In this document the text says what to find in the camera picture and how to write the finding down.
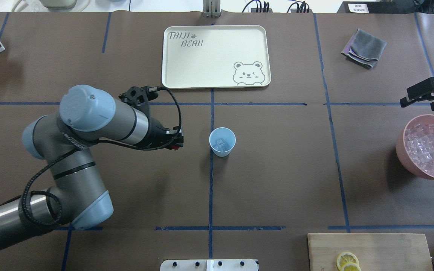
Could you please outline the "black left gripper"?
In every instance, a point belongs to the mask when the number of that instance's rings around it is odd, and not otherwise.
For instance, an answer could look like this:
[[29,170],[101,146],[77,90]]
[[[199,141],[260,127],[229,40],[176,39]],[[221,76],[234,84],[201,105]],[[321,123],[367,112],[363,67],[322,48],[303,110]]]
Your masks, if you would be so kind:
[[[179,124],[176,127],[165,128],[151,116],[150,101],[158,97],[159,91],[167,91],[177,107]],[[134,110],[134,127],[125,138],[120,140],[141,150],[167,149],[169,145],[183,147],[182,118],[178,102],[174,94],[166,87],[131,87],[119,95],[119,99]]]

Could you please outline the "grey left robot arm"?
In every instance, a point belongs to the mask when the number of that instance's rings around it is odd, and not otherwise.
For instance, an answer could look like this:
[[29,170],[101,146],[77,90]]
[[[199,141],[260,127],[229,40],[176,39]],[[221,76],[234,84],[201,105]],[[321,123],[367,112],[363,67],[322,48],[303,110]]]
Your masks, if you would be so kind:
[[89,85],[76,85],[57,112],[28,125],[25,149],[47,165],[21,195],[0,205],[0,250],[71,224],[94,227],[114,212],[90,151],[107,143],[139,151],[183,147],[182,117],[170,89],[131,87],[114,98]]

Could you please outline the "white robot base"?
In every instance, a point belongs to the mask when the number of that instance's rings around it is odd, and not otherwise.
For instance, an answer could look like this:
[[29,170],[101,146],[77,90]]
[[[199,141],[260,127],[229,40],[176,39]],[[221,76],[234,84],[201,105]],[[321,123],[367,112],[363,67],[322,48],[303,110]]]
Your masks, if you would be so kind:
[[254,259],[174,259],[165,260],[160,271],[259,271]]

